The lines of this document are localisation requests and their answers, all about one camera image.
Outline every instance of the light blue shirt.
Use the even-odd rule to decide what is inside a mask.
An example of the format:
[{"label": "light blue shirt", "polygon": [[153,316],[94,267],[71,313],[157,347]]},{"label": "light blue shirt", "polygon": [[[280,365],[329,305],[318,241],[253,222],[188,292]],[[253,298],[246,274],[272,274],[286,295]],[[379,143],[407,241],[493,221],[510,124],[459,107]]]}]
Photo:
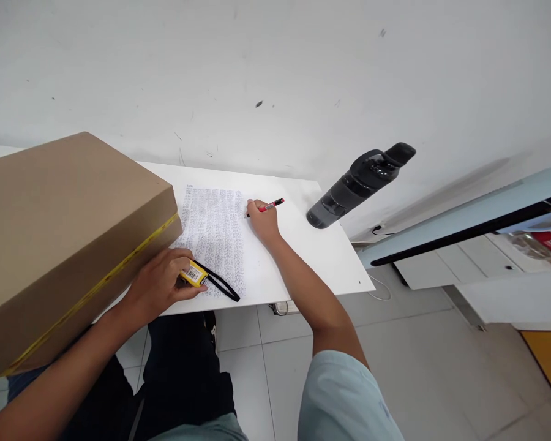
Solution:
[{"label": "light blue shirt", "polygon": [[[184,424],[156,441],[248,441],[233,413],[201,426]],[[300,406],[299,441],[403,441],[372,373],[343,352],[312,359]]]}]

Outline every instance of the yellow tape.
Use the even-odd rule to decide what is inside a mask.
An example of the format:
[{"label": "yellow tape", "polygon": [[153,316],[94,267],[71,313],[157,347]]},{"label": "yellow tape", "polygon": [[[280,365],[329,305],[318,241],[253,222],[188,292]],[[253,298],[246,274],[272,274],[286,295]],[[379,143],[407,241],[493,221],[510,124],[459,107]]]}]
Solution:
[{"label": "yellow tape", "polygon": [[77,302],[75,305],[72,306],[72,308],[65,313],[63,317],[61,317],[49,330],[41,335],[41,337],[38,338],[38,340],[35,341],[32,345],[30,345],[23,354],[18,357],[9,367],[6,369],[2,376],[5,377],[7,375],[12,375],[25,360],[27,360],[37,349],[41,347],[43,343],[45,343],[47,340],[49,340],[49,337],[60,327],[63,326],[63,324],[68,321],[69,318],[71,318],[76,312],[78,312],[92,297],[98,293],[104,286],[107,285],[109,281],[112,280],[115,275],[120,273],[131,260],[133,260],[141,251],[143,251],[147,245],[149,245],[151,242],[153,242],[160,234],[161,232],[169,227],[176,219],[178,218],[178,214],[174,214],[171,218],[167,220],[161,227],[159,227],[157,230],[151,233],[151,236],[146,238],[137,248],[135,248],[121,263],[116,265],[104,278],[96,283],[96,285],[88,291],[88,293],[82,297],[79,302]]}]

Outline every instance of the light blue sleeve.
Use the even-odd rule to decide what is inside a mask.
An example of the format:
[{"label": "light blue sleeve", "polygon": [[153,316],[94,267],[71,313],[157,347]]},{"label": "light blue sleeve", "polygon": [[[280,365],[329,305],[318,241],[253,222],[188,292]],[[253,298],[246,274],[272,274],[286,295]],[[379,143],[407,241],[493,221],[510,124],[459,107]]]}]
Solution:
[{"label": "light blue sleeve", "polygon": [[327,350],[310,364],[298,421],[299,441],[403,441],[372,373]]}]

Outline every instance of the cardboard box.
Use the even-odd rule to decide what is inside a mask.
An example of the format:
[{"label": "cardboard box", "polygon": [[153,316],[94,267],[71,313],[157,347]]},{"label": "cardboard box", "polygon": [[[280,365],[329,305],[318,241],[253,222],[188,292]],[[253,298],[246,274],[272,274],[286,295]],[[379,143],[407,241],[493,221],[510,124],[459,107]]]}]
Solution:
[{"label": "cardboard box", "polygon": [[1,157],[0,375],[52,361],[182,233],[177,212],[170,184],[86,132]]}]

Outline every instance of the white cable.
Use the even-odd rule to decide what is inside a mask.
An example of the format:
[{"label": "white cable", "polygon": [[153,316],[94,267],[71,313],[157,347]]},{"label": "white cable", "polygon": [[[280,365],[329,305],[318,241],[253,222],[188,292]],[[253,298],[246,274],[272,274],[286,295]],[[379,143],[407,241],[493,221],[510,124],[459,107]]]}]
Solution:
[{"label": "white cable", "polygon": [[386,289],[388,290],[388,298],[387,299],[381,299],[379,297],[376,297],[375,295],[371,294],[369,291],[367,292],[371,297],[375,298],[376,300],[381,300],[381,301],[388,301],[388,300],[392,300],[392,292],[390,291],[390,288],[388,288],[388,285],[386,285],[384,282],[382,281],[379,281],[378,279],[376,279],[375,277],[372,277],[370,274],[368,274],[369,278],[370,279],[373,279],[375,280],[376,282],[378,283],[381,283],[382,285],[384,285],[386,287]]}]

